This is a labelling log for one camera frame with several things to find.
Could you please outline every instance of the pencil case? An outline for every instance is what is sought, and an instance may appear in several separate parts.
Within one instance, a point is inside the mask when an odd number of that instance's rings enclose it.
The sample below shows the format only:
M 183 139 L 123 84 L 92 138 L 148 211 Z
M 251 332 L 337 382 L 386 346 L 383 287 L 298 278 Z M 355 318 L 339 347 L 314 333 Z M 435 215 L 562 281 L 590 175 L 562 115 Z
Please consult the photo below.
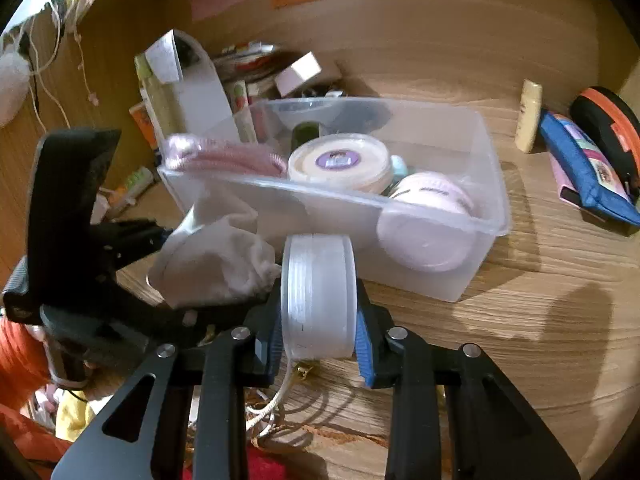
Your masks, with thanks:
M 540 132 L 585 209 L 640 226 L 640 213 L 615 170 L 584 131 L 566 117 L 544 110 Z
M 635 203 L 640 195 L 640 122 L 631 108 L 611 90 L 594 86 L 578 95 L 570 115 L 607 157 Z

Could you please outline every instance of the green object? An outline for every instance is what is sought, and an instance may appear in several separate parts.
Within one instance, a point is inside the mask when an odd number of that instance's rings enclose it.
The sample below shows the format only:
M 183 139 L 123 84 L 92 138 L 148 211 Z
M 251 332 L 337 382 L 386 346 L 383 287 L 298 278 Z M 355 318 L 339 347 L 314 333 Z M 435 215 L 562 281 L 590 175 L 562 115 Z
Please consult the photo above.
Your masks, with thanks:
M 320 136 L 320 124 L 314 122 L 300 123 L 293 128 L 291 136 L 291 153 L 295 152 L 300 146 L 317 139 Z
M 138 76 L 138 80 L 142 83 L 145 79 L 150 78 L 154 73 L 151 71 L 151 67 L 149 66 L 148 61 L 146 60 L 146 56 L 144 54 L 139 54 L 133 59 L 136 65 L 136 74 Z

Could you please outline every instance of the wood grain surface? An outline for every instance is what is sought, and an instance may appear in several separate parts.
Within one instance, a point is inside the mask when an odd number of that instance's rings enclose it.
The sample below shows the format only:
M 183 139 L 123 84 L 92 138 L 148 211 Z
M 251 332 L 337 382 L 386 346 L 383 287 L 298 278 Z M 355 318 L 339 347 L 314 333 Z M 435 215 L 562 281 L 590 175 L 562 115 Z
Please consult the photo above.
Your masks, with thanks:
M 188 0 L 97 0 L 86 27 L 88 75 L 105 108 L 92 110 L 79 89 L 73 44 L 61 52 L 73 61 L 48 77 L 65 108 L 77 108 L 75 120 L 87 124 L 124 124 L 137 91 L 126 64 L 171 27 L 194 35 L 210 53 L 260 39 L 327 54 L 353 94 L 478 110 L 500 158 L 511 233 L 496 240 L 456 304 L 374 283 L 367 290 L 396 322 L 434 344 L 481 345 L 583 478 L 596 471 L 640 405 L 638 237 L 586 222 L 561 205 L 548 155 L 518 152 L 513 134 L 523 78 L 542 83 L 545 103 L 560 112 L 585 86 L 620 87 L 639 51 L 607 0 L 318 0 L 277 10 L 270 0 L 249 0 L 197 23 Z M 31 113 L 23 109 L 0 132 L 7 267 L 22 247 L 23 197 L 38 137 Z M 57 121 L 53 111 L 44 119 Z M 139 160 L 135 151 L 121 147 L 116 166 L 121 156 Z M 167 225 L 181 216 L 161 186 L 128 214 Z M 157 300 L 144 285 L 149 263 L 131 266 L 120 279 Z M 297 425 L 280 436 L 297 447 L 283 455 L 294 477 L 382 478 L 390 402 L 390 392 L 363 388 L 354 361 L 317 364 L 285 406 L 285 420 Z

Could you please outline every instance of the yellow bottle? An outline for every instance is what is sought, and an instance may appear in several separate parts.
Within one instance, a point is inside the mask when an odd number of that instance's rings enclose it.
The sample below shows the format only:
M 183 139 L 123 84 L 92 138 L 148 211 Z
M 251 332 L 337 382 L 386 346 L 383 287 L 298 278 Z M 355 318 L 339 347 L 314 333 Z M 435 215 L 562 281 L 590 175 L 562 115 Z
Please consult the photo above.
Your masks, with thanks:
M 538 123 L 542 108 L 542 85 L 524 80 L 520 96 L 520 113 L 516 126 L 516 146 L 519 150 L 530 153 L 536 140 Z

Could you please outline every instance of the black and orange case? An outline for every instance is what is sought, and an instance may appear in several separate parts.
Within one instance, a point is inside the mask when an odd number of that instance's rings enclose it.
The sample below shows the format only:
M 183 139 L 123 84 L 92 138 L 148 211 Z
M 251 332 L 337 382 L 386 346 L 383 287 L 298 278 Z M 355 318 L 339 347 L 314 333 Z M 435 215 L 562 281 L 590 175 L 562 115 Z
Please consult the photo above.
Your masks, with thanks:
M 569 112 L 636 202 L 640 195 L 640 122 L 631 108 L 611 90 L 593 86 L 578 95 Z

